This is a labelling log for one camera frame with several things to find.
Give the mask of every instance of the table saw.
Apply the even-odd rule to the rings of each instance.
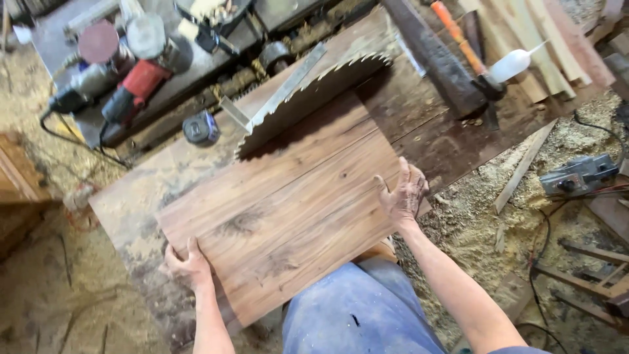
[[[87,11],[98,2],[99,0],[71,0],[39,20],[33,34],[33,43],[51,75],[62,66],[69,54],[76,51],[75,45],[69,43],[64,35],[64,26],[77,14]],[[219,77],[231,76],[234,72],[236,73],[232,80],[227,83],[223,80],[223,85],[228,86],[224,91],[234,95],[246,90],[248,85],[255,81],[254,74],[256,73],[249,68],[242,70],[242,67],[249,66],[252,59],[260,55],[266,38],[282,38],[285,33],[290,32],[291,28],[301,24],[305,18],[313,14],[320,16],[328,11],[329,7],[325,6],[329,2],[330,0],[259,0],[254,2],[247,18],[239,22],[228,37],[229,41],[242,52],[241,56],[235,57],[222,50],[209,54],[179,35],[177,26],[181,22],[181,17],[174,10],[172,1],[141,0],[140,3],[146,12],[157,13],[161,16],[167,33],[170,33],[180,47],[189,48],[192,63],[186,72],[175,75],[154,94],[146,109],[133,119],[131,125],[108,129],[103,137],[103,145],[118,147],[118,154],[123,159],[137,156],[143,151],[156,147],[179,131],[185,118],[213,105],[216,95],[212,90],[206,89],[199,94],[200,91],[216,83]],[[192,0],[183,0],[179,3],[189,8]],[[300,36],[304,37],[303,33],[294,31],[292,33],[293,53],[306,50],[316,44],[319,39],[332,34],[334,26],[354,18],[356,11],[368,12],[375,1],[355,3],[358,5],[350,7],[349,11],[335,12],[334,24],[329,24],[324,20],[312,26],[306,33],[311,38],[300,38]],[[239,65],[241,70],[234,69],[235,65]],[[68,84],[77,70],[77,68],[71,68],[63,72],[55,79],[55,85],[62,87]],[[108,98],[109,96],[103,97],[99,103],[80,111],[74,117],[85,142],[91,148],[99,146],[99,132],[103,125],[101,108]],[[182,102],[184,104],[176,110],[175,114],[164,116]]]

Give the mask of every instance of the wooden tabletop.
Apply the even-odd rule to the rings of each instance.
[[[436,16],[422,15],[431,27],[435,26],[434,30],[442,29]],[[396,42],[395,33],[386,12],[380,7],[374,9],[326,43],[325,56],[303,82],[357,54],[382,52],[395,58],[390,69],[379,72],[357,88],[356,93],[397,154],[426,173],[432,193],[520,143],[597,92],[594,88],[580,90],[577,99],[570,103],[549,99],[548,108],[539,111],[518,85],[510,85],[507,97],[496,105],[501,130],[463,127],[448,114],[429,79],[422,79],[415,71]],[[440,36],[460,55],[451,39],[443,33]],[[246,115],[253,116],[295,67],[267,81],[236,105]],[[225,113],[217,114],[216,120],[222,136],[215,146],[199,149],[185,139],[178,140],[91,200],[173,352],[183,350],[193,341],[194,297],[157,270],[167,241],[158,230],[154,214],[204,177],[233,162],[233,151],[244,131]]]

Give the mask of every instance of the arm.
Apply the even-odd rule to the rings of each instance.
[[[376,176],[385,212],[408,244],[432,290],[454,317],[474,353],[486,354],[509,346],[527,346],[507,315],[454,261],[421,231],[415,218],[428,182],[415,166],[400,158],[396,189],[390,193]]]
[[[196,333],[193,354],[235,354],[221,311],[216,301],[214,281],[196,237],[188,239],[188,260],[181,261],[171,245],[166,248],[165,263],[160,267],[170,278],[185,283],[196,298]]]

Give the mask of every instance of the forearm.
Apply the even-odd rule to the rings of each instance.
[[[420,230],[416,222],[399,226],[439,301],[454,317],[476,354],[526,346],[507,315],[483,288]]]
[[[235,354],[218,309],[214,288],[199,289],[195,295],[197,321],[192,354]]]

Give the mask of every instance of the orange hammer handle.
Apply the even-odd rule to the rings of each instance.
[[[469,42],[463,36],[461,27],[459,27],[457,22],[452,19],[452,15],[450,14],[450,11],[448,11],[448,8],[446,8],[439,0],[430,4],[430,7],[435,11],[437,16],[439,16],[441,22],[443,22],[446,29],[450,32],[452,38],[454,38],[454,40],[459,44],[459,48],[461,48],[461,51],[465,55],[465,58],[467,58],[470,66],[472,66],[474,72],[477,75],[486,74],[487,67],[485,67],[480,58],[478,58],[478,55],[476,55],[474,50],[472,50],[472,47],[470,47]]]

